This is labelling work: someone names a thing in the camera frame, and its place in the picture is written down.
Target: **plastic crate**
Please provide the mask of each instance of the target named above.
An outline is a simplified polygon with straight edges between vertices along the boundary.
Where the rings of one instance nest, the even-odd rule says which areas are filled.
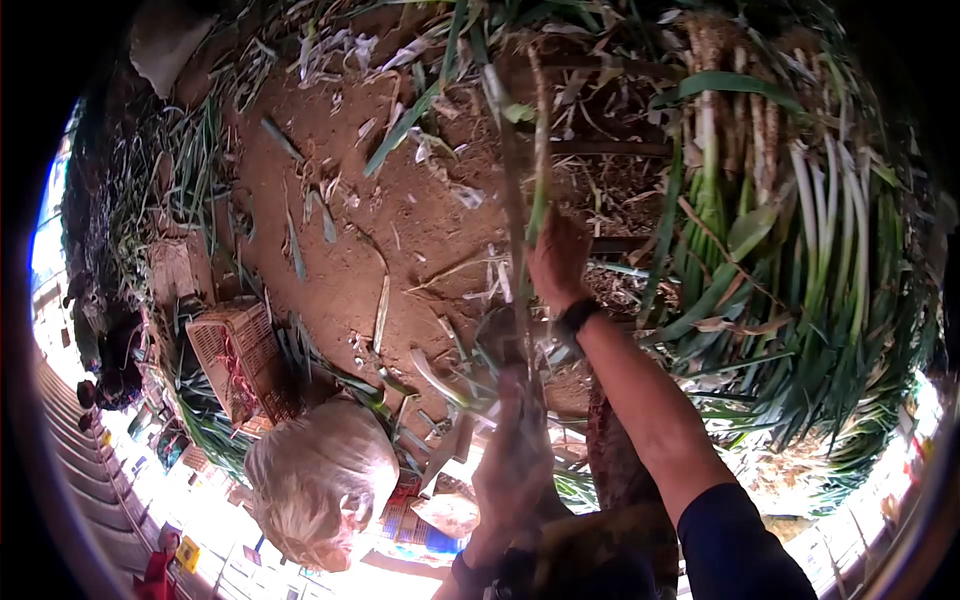
[[[290,394],[287,382],[290,374],[276,344],[270,327],[267,309],[260,302],[224,302],[186,324],[201,367],[210,380],[221,406],[229,410],[229,372],[220,356],[226,354],[226,332],[240,367],[253,394],[271,423],[292,419],[300,414],[302,406]]]
[[[240,431],[253,437],[262,438],[268,431],[274,428],[274,424],[265,415],[257,415],[240,426]]]
[[[210,465],[206,454],[199,446],[191,444],[183,453],[183,463],[197,472],[203,472]]]
[[[387,503],[381,517],[383,520],[381,538],[426,545],[427,530],[430,529],[430,525],[411,510],[410,504],[414,500],[416,497],[410,496],[402,502]]]

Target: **person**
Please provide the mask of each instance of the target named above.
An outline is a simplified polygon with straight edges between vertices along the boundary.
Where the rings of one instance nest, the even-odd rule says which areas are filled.
[[[713,449],[696,408],[591,299],[582,281],[589,243],[551,211],[527,264],[601,387],[588,413],[601,511],[544,518],[543,507],[559,500],[545,409],[518,383],[525,369],[502,371],[502,416],[473,476],[480,524],[435,600],[481,598],[487,588],[493,598],[673,597],[678,539],[697,600],[816,598]]]
[[[99,380],[77,384],[77,400],[83,408],[94,404],[101,410],[123,410],[140,399],[143,375],[131,356],[140,345],[142,319],[139,311],[126,314],[100,344],[102,366]]]
[[[93,426],[92,412],[86,412],[80,415],[80,420],[77,421],[77,429],[79,429],[81,433],[86,433],[92,426]]]

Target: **dark clothing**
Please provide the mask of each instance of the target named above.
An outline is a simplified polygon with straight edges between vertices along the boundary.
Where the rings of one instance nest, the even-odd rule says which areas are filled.
[[[140,343],[140,324],[140,313],[132,312],[100,341],[103,367],[94,402],[101,410],[123,410],[140,399],[143,376],[130,356],[131,349]]]
[[[800,566],[764,529],[754,503],[735,483],[697,496],[677,530],[690,591],[697,600],[817,597]]]
[[[548,522],[534,553],[507,553],[497,597],[673,597],[679,537],[696,600],[816,599],[804,572],[766,531],[737,484],[697,496],[675,533],[657,485],[600,389],[590,399],[587,448],[601,511]]]

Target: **white onion stalk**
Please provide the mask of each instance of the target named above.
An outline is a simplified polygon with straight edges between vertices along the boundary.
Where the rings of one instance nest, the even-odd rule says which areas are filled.
[[[426,356],[423,354],[423,350],[412,348],[410,350],[410,359],[414,361],[414,366],[417,367],[417,371],[423,375],[424,379],[430,382],[430,385],[437,388],[444,396],[453,400],[453,403],[460,408],[469,408],[469,399],[451,388],[449,384],[440,379],[433,370],[430,369],[430,364],[426,362]]]
[[[840,157],[843,161],[846,183],[852,192],[853,210],[856,213],[857,225],[857,263],[856,263],[856,305],[853,309],[853,321],[851,323],[851,340],[855,340],[862,329],[865,321],[867,296],[867,279],[870,268],[870,256],[867,254],[869,237],[867,234],[867,207],[863,198],[862,182],[857,180],[856,170],[853,165],[853,157],[844,146],[840,147]]]
[[[830,268],[830,255],[833,253],[833,233],[836,229],[837,196],[840,192],[839,174],[837,173],[837,151],[833,136],[825,136],[827,143],[827,167],[829,169],[829,190],[827,192],[827,239],[820,243],[820,270],[826,273]]]
[[[844,182],[843,185],[843,247],[840,251],[840,271],[837,272],[836,285],[833,288],[833,314],[840,312],[843,305],[845,286],[847,285],[847,275],[850,274],[850,260],[853,246],[853,192],[850,185]]]
[[[747,49],[744,46],[733,48],[733,70],[745,73],[747,70]],[[744,158],[747,132],[744,126],[747,123],[747,94],[738,93],[733,99],[733,122],[736,124],[735,158],[741,161]]]
[[[750,95],[751,121],[754,124],[754,187],[756,189],[756,205],[763,206],[769,200],[763,189],[763,175],[766,172],[764,159],[766,158],[766,138],[763,134],[763,97],[759,94]]]
[[[870,149],[861,148],[857,153],[860,155],[860,190],[863,193],[860,198],[867,218],[870,218]]]
[[[820,169],[813,158],[808,158],[810,173],[813,175],[813,198],[816,201],[817,208],[817,255],[820,257],[818,265],[822,266],[827,243],[827,191],[824,189],[824,182],[827,176]]]
[[[806,295],[804,305],[808,305],[812,297],[813,288],[817,283],[817,216],[813,207],[813,192],[810,190],[810,176],[804,161],[804,145],[800,140],[790,144],[790,159],[793,161],[793,170],[797,174],[797,187],[800,191],[800,206],[804,213],[804,233],[806,237],[806,253],[808,257]]]

